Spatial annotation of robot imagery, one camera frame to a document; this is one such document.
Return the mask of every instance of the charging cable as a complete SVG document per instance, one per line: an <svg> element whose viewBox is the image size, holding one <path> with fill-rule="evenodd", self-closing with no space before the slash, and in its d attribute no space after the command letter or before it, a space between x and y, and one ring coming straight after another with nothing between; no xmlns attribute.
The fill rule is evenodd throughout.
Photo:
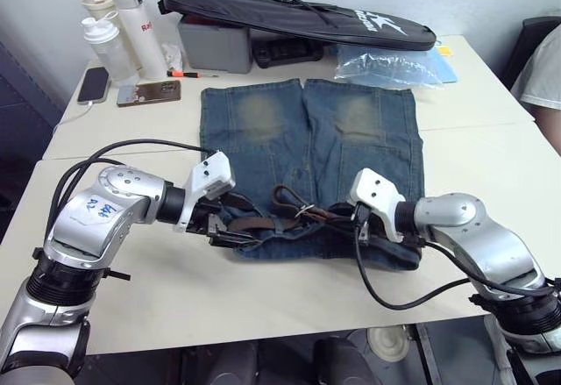
<svg viewBox="0 0 561 385"><path fill-rule="evenodd" d="M87 108L84 112L80 113L79 115L76 115L76 116L73 116L73 117L71 117L71 118L68 118L67 120L62 120L62 121L60 121L58 124L56 124L56 126L53 128L53 135L54 135L54 133L56 132L56 130L59 128L59 126L64 125L64 124L67 124L68 122L73 122L73 121L75 121L76 119L79 119L79 118L81 118L82 116L84 116L84 115L85 115L86 113L88 113L89 111L91 111L91 108L92 108L92 106L94 105L94 102L92 102L92 101L90 100L90 101L88 102L88 104L86 104L86 105L88 106L88 108Z"/></svg>

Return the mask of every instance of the white table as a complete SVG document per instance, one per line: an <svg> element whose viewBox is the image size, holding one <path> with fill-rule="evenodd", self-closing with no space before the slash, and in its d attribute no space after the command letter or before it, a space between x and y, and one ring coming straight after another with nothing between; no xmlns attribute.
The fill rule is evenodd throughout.
<svg viewBox="0 0 561 385"><path fill-rule="evenodd" d="M462 191L526 242L546 274L559 274L561 159L531 123L422 132L428 195ZM123 162L182 184L197 153L119 155ZM38 163L0 246L0 319L31 273L54 185L77 160ZM79 189L90 185L91 170ZM391 311L366 292L352 260L243 261L208 240L136 225L112 267L131 282L103 280L91 311L89 353L114 353L231 340L469 317L470 285L413 310ZM432 250L411 273L369 269L389 301L403 303L463 275Z"/></svg>
<svg viewBox="0 0 561 385"><path fill-rule="evenodd" d="M532 117L516 102L462 36L444 36L442 41L454 53L446 58L459 81L442 88L415 89L417 123L420 131L467 126L489 126L529 122ZM61 125L47 148L44 160L86 157L112 142L156 138L199 143L201 91L290 78L333 79L336 62L324 59L276 68L254 66L248 75L220 73L218 78L181 79L181 100L118 108L117 88L111 88L104 103L95 104L83 118ZM84 107L76 103L76 90L63 116L71 118ZM142 153L167 149L139 145L111 153Z"/></svg>

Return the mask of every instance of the denim jeans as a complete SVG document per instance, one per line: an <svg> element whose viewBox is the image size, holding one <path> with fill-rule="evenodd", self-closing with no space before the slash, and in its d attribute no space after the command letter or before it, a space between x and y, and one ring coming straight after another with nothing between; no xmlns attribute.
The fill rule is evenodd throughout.
<svg viewBox="0 0 561 385"><path fill-rule="evenodd" d="M395 183L408 200L423 196L422 140L409 90L299 80L206 89L202 93L201 145L224 151L236 190L256 203L259 214L231 210L235 217L275 217L271 191L295 190L322 208L346 201L355 175L372 170ZM351 258L352 242L314 225L261 233L263 244L236 252L252 259ZM362 250L365 260L388 269L415 269L420 254L384 239Z"/></svg>

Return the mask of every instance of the white water bottle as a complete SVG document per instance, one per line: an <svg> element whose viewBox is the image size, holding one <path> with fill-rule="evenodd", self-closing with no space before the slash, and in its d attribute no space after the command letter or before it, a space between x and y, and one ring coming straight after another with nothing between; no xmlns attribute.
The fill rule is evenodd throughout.
<svg viewBox="0 0 561 385"><path fill-rule="evenodd" d="M149 80L166 77L167 65L152 22L142 0L113 0L134 51L142 65L142 76Z"/></svg>
<svg viewBox="0 0 561 385"><path fill-rule="evenodd" d="M85 40L97 53L111 81L118 87L135 85L138 82L137 70L124 47L119 29L108 19L96 21L93 17L83 19L82 26Z"/></svg>

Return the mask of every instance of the smartphone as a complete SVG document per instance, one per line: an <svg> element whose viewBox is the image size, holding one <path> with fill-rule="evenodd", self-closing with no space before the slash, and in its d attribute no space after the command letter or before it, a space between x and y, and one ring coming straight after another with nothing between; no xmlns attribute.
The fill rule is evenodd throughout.
<svg viewBox="0 0 561 385"><path fill-rule="evenodd" d="M138 106L140 104L172 102L181 99L179 81L151 82L125 86L119 89L117 106Z"/></svg>
<svg viewBox="0 0 561 385"><path fill-rule="evenodd" d="M80 94L78 94L78 104L104 102L107 98L109 84L109 74L105 68L88 69L88 71L86 71L86 76L84 76Z"/></svg>

